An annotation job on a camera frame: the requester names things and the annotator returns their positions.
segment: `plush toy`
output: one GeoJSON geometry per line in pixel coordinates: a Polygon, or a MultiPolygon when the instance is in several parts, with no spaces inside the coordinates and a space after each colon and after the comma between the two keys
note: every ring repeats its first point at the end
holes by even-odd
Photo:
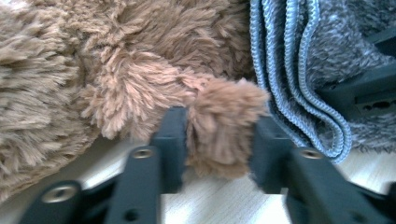
{"type": "Polygon", "coordinates": [[[99,136],[148,140],[185,106],[198,174],[248,170],[254,84],[243,0],[26,0],[0,5],[0,202],[99,136]]]}

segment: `black plastic bracket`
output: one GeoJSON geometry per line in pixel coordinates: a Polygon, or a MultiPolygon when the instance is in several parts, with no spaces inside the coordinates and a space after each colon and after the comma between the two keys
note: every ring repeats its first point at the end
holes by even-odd
{"type": "MultiPolygon", "coordinates": [[[[381,53],[396,58],[396,27],[368,36],[367,41],[381,53]]],[[[348,120],[396,111],[396,63],[326,85],[316,92],[348,120]]]]}

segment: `faux fur fabric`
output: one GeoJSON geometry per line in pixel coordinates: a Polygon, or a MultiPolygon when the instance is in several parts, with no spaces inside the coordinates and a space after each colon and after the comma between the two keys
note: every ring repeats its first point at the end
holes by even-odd
{"type": "Polygon", "coordinates": [[[97,136],[76,107],[76,39],[60,25],[0,7],[0,202],[57,172],[97,136]]]}
{"type": "Polygon", "coordinates": [[[251,128],[269,99],[237,81],[254,77],[248,2],[26,3],[2,8],[0,20],[2,201],[57,172],[98,132],[149,140],[171,106],[190,111],[187,163],[199,174],[247,171],[251,128]]]}

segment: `brown fur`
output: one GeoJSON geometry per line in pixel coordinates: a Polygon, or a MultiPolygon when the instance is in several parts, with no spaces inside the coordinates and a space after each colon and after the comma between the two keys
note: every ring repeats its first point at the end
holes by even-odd
{"type": "MultiPolygon", "coordinates": [[[[14,21],[0,21],[0,28],[24,23],[20,30],[29,35],[24,36],[26,44],[19,57],[28,61],[48,57],[48,61],[36,63],[43,75],[35,68],[24,67],[37,76],[37,81],[29,79],[23,87],[34,91],[34,98],[41,102],[32,101],[29,106],[10,110],[21,108],[22,114],[9,133],[29,139],[25,146],[13,142],[8,143],[12,148],[1,145],[0,156],[22,151],[30,154],[20,153],[25,160],[20,163],[10,159],[15,154],[3,160],[3,166],[6,162],[16,167],[13,175],[0,168],[2,180],[14,181],[4,185],[3,190],[12,191],[18,184],[28,186],[82,153],[97,136],[96,129],[83,118],[90,119],[104,137],[148,140],[164,111],[175,105],[187,106],[190,111],[189,165],[200,174],[236,177],[245,173],[251,125],[265,114],[263,105],[268,100],[267,93],[255,85],[234,82],[253,73],[246,1],[29,2],[29,8],[15,12],[17,16],[6,16],[14,17],[14,21]],[[37,28],[28,32],[34,24],[37,28]],[[31,58],[24,58],[25,51],[32,51],[31,58]],[[37,119],[44,117],[44,121],[37,121],[42,123],[38,127],[42,132],[20,132],[22,121],[35,119],[32,110],[38,108],[37,119]],[[42,144],[47,142],[58,145],[40,154],[42,144]],[[70,158],[63,157],[64,152],[70,158]],[[27,162],[32,158],[36,158],[33,163],[27,162]],[[25,173],[21,172],[22,166],[27,167],[25,173]]],[[[11,32],[5,40],[20,35],[11,32]]],[[[20,70],[17,66],[8,69],[10,76],[20,70]]],[[[35,128],[31,123],[26,126],[35,128]]],[[[5,195],[0,193],[2,199],[9,193],[5,195]]]]}

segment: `gray knit fabric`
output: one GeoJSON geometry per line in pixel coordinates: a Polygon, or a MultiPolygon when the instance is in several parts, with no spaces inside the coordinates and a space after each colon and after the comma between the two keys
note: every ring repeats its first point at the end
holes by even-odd
{"type": "MultiPolygon", "coordinates": [[[[311,42],[308,78],[313,88],[341,82],[369,69],[396,63],[365,37],[396,25],[396,1],[320,1],[320,21],[311,42]]],[[[396,151],[396,113],[349,122],[353,147],[396,151]]]]}
{"type": "Polygon", "coordinates": [[[310,112],[310,100],[306,96],[306,102],[304,97],[297,99],[302,96],[302,87],[298,87],[299,84],[295,84],[295,93],[292,93],[293,85],[289,83],[288,86],[290,79],[286,76],[290,77],[287,75],[290,62],[285,60],[288,59],[290,46],[295,45],[292,57],[294,68],[289,66],[289,74],[292,73],[295,78],[300,77],[302,38],[307,27],[309,28],[308,23],[313,19],[309,18],[309,15],[312,16],[309,13],[312,12],[310,9],[313,2],[318,3],[319,20],[309,39],[307,59],[303,62],[306,71],[303,71],[306,73],[308,89],[314,98],[319,98],[315,90],[326,84],[343,82],[378,66],[396,63],[395,58],[381,54],[365,39],[396,25],[396,1],[251,0],[253,61],[259,86],[274,95],[270,110],[275,120],[297,145],[314,147],[319,144],[325,147],[325,155],[333,161],[341,161],[345,157],[342,151],[345,151],[344,155],[347,154],[348,147],[351,146],[347,139],[350,136],[349,130],[352,131],[352,148],[396,152],[396,113],[350,120],[345,128],[343,121],[332,117],[333,113],[329,110],[317,107],[318,113],[310,112]],[[298,12],[297,25],[293,43],[288,44],[287,17],[291,15],[288,12],[293,10],[298,12]]]}

